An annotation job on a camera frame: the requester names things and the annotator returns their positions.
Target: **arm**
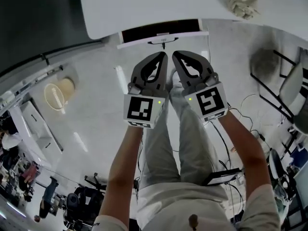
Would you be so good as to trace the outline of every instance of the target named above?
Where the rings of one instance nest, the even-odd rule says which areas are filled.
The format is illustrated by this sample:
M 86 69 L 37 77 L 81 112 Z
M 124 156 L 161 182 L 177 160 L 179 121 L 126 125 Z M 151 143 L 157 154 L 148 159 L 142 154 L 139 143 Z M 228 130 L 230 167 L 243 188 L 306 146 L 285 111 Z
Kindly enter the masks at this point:
M 129 126 L 111 165 L 106 195 L 99 215 L 122 221 L 128 228 L 129 206 L 142 128 Z
M 256 138 L 228 111 L 219 118 L 240 156 L 246 176 L 246 199 L 259 186 L 270 184 L 270 175 L 264 152 Z

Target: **leg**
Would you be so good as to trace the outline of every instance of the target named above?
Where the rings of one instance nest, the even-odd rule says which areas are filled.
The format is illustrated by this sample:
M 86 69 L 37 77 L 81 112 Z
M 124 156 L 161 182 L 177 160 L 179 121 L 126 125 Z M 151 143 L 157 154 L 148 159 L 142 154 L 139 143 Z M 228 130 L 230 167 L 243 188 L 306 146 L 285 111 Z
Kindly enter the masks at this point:
M 169 100 L 166 99 L 155 128 L 144 130 L 140 189 L 157 183 L 180 181 L 166 123 L 168 103 Z
M 47 203 L 51 202 L 51 198 L 54 194 L 54 191 L 56 190 L 56 187 L 58 186 L 58 182 L 56 179 L 52 178 L 51 183 L 49 184 L 48 187 L 46 187 L 45 193 L 43 195 L 43 200 L 46 201 Z
M 181 181 L 201 185 L 208 175 L 217 170 L 217 154 L 201 120 L 182 96 L 183 86 L 174 74 L 170 99 L 180 119 Z

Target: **floor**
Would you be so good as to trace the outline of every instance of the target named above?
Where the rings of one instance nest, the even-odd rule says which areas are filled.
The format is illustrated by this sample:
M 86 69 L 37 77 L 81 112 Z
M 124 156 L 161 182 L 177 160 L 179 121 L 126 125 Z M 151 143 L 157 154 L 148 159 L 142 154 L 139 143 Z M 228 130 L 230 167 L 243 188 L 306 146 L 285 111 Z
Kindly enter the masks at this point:
M 261 27 L 231 21 L 207 20 L 210 37 L 180 38 L 166 44 L 165 52 L 169 56 L 168 73 L 174 68 L 171 55 L 175 50 L 188 50 L 198 54 L 210 55 L 210 62 L 223 83 L 229 104 L 237 108 L 247 118 L 234 114 L 248 129 L 256 129 L 263 134 L 270 147 L 281 148 L 281 140 L 287 138 L 285 131 L 278 128 L 281 116 L 258 97 L 259 87 L 249 76 L 251 56 L 260 48 L 277 49 L 295 60 L 297 48 L 288 42 L 281 42 L 280 32 L 269 27 Z M 30 95 L 50 127 L 55 138 L 64 151 L 52 171 L 65 176 L 56 176 L 60 181 L 58 191 L 68 194 L 77 186 L 75 182 L 84 184 L 85 175 L 99 174 L 99 178 L 107 180 L 112 160 L 121 144 L 127 125 L 123 121 L 123 92 L 119 84 L 116 70 L 121 66 L 129 82 L 133 67 L 151 53 L 162 51 L 160 45 L 136 45 L 118 50 L 118 35 L 112 35 L 103 48 L 70 59 L 68 67 L 60 76 L 49 79 L 37 86 Z M 279 64 L 270 74 L 262 76 L 264 81 L 275 92 L 279 91 Z M 64 112 L 52 110 L 45 102 L 43 90 L 47 83 L 54 82 L 65 76 L 70 77 L 76 86 L 74 95 L 65 106 Z M 172 106 L 169 106 L 168 130 L 174 150 L 179 146 L 179 121 Z M 233 147 L 218 121 L 214 124 L 220 130 L 229 150 Z M 218 157 L 227 162 L 227 154 L 220 136 L 212 124 L 205 126 Z M 262 143 L 264 151 L 269 150 Z M 179 166 L 178 155 L 174 156 Z M 233 167 L 241 168 L 237 153 L 231 153 Z M 49 184 L 49 176 L 53 174 L 44 170 L 39 177 L 43 184 Z M 235 191 L 233 200 L 239 203 Z

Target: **white table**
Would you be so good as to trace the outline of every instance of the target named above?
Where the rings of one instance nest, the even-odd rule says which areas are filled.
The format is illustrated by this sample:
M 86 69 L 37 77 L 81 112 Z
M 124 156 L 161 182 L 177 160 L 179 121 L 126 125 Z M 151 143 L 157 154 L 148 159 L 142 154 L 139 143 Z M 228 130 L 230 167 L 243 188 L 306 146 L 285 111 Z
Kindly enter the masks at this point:
M 99 39 L 143 25 L 183 19 L 241 20 L 225 0 L 81 0 L 88 35 Z M 267 25 L 308 40 L 308 0 L 258 0 L 260 15 L 249 23 Z

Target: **chair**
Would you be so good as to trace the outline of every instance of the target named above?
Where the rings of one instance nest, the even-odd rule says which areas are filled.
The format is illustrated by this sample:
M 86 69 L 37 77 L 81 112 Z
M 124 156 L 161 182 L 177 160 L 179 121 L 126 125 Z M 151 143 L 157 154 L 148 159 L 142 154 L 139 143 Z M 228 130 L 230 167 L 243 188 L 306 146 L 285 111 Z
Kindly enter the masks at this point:
M 82 230 L 83 226 L 92 227 L 103 203 L 103 194 L 93 188 L 80 186 L 66 199 L 64 224 L 74 230 Z
M 107 187 L 107 183 L 106 184 L 100 184 L 99 182 L 98 182 L 98 180 L 97 180 L 97 173 L 94 173 L 94 180 L 95 180 L 95 182 L 92 182 L 92 181 L 90 181 L 90 180 L 88 180 L 88 176 L 85 176 L 85 181 L 87 182 L 87 183 L 89 183 L 90 185 L 92 185 L 93 187 L 95 187 L 97 190 L 103 190 L 103 191 L 105 191 L 106 190 L 106 187 Z
M 275 108 L 278 112 L 280 112 L 286 119 L 292 123 L 294 129 L 296 131 L 291 134 L 292 137 L 288 143 L 288 145 L 284 145 L 285 151 L 284 153 L 290 153 L 289 149 L 292 143 L 298 136 L 298 133 L 308 135 L 308 69 L 304 69 L 302 64 L 296 64 L 295 62 L 291 61 L 286 56 L 282 55 L 277 51 L 273 51 L 274 54 L 280 56 L 284 60 L 288 61 L 293 65 L 292 70 L 288 74 L 288 76 L 282 75 L 280 73 L 280 77 L 284 78 L 284 82 L 279 90 L 279 95 L 276 95 L 272 90 L 270 90 L 260 79 L 258 79 L 253 73 L 250 73 L 250 76 L 259 83 L 266 91 L 268 91 L 274 99 L 280 104 L 280 107 L 274 105 L 268 99 L 263 97 L 260 94 L 260 98 Z M 289 109 L 289 106 L 293 103 L 296 99 L 298 94 L 304 97 L 303 106 L 301 110 L 298 112 L 297 115 L 294 115 L 292 111 Z

